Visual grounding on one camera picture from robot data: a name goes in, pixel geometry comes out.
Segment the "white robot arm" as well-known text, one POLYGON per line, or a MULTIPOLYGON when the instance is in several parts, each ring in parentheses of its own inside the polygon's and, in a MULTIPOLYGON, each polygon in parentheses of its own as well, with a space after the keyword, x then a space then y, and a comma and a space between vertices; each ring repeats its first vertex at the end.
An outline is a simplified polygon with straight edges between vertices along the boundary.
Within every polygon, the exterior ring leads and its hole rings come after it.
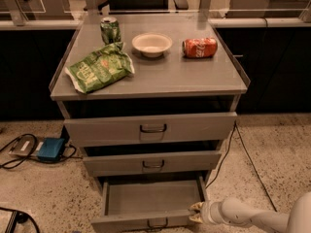
POLYGON ((288 214, 256 209, 237 198, 197 202, 190 206, 190 220, 204 224, 256 226, 266 233, 311 233, 311 192, 299 197, 288 214))

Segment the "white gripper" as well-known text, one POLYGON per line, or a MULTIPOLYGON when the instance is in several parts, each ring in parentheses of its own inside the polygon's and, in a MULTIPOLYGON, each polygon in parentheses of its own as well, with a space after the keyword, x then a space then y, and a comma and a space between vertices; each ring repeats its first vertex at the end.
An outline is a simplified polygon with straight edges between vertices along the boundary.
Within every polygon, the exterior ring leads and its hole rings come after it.
POLYGON ((193 211, 199 211, 200 215, 195 214, 189 216, 189 219, 195 223, 202 223, 202 221, 206 224, 221 224, 223 222, 223 218, 219 209, 219 202, 197 202, 190 206, 190 209, 193 211))

